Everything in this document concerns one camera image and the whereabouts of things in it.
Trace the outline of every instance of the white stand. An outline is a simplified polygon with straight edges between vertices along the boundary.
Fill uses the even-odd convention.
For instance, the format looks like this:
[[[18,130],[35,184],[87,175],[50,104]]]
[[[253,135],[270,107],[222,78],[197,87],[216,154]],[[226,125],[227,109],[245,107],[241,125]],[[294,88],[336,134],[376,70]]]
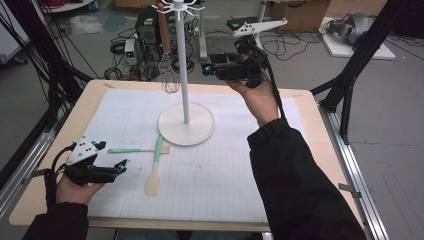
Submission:
[[[195,8],[187,5],[193,5],[196,0],[189,4],[184,4],[183,0],[174,0],[172,4],[166,3],[163,0],[162,2],[165,5],[164,8],[169,8],[170,10],[161,13],[175,11],[175,18],[177,20],[178,58],[183,103],[182,105],[178,104],[168,107],[162,112],[158,122],[159,131],[166,140],[174,144],[183,146],[197,145],[212,135],[215,129],[215,121],[212,112],[208,108],[198,103],[188,102],[184,18],[182,13],[185,11],[193,15],[187,9]]]

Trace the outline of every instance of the cardboard box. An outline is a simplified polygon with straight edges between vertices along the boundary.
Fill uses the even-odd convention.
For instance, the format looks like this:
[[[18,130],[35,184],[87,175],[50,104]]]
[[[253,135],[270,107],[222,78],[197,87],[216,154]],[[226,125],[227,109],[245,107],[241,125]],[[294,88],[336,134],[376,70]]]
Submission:
[[[288,1],[276,3],[271,20],[287,19],[287,24],[276,28],[283,33],[318,32],[331,0]]]
[[[115,6],[118,8],[136,8],[140,9],[144,5],[155,5],[156,0],[115,0]]]
[[[365,13],[378,16],[387,0],[332,0],[326,16],[343,17],[346,13]]]

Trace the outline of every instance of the gripper camera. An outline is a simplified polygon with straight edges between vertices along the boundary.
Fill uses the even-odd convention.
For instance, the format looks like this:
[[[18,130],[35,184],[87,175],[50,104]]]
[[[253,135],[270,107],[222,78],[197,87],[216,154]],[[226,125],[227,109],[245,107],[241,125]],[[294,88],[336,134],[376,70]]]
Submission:
[[[267,54],[256,46],[253,36],[240,37],[234,45],[238,54],[210,54],[211,63],[201,64],[203,75],[226,81],[245,80],[250,88],[259,86],[262,69],[267,68]]]
[[[127,170],[125,167],[127,160],[125,159],[110,168],[96,167],[93,163],[96,160],[97,153],[105,146],[106,142],[96,143],[83,136],[66,161],[64,174],[78,185],[114,182],[117,176]]]

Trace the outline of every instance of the hand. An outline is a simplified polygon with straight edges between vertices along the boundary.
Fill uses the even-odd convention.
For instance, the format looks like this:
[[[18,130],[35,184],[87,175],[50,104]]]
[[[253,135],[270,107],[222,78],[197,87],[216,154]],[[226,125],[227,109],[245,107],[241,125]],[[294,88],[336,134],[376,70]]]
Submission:
[[[104,183],[95,183],[91,186],[80,186],[73,183],[66,175],[63,175],[57,184],[56,202],[88,204],[91,197],[104,185]]]
[[[261,75],[261,79],[262,83],[256,88],[248,88],[240,81],[225,81],[229,87],[243,97],[247,108],[257,119],[260,127],[279,118],[272,88],[263,75]]]

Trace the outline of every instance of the black sleeve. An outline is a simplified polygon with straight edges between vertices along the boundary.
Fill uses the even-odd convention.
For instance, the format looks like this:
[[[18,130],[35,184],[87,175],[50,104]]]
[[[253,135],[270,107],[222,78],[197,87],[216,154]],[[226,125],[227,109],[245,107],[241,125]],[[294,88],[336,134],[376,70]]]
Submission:
[[[248,137],[250,159],[275,239],[366,239],[349,205],[285,120]]]
[[[78,203],[60,203],[49,208],[46,214],[37,215],[23,239],[86,239],[88,207]]]

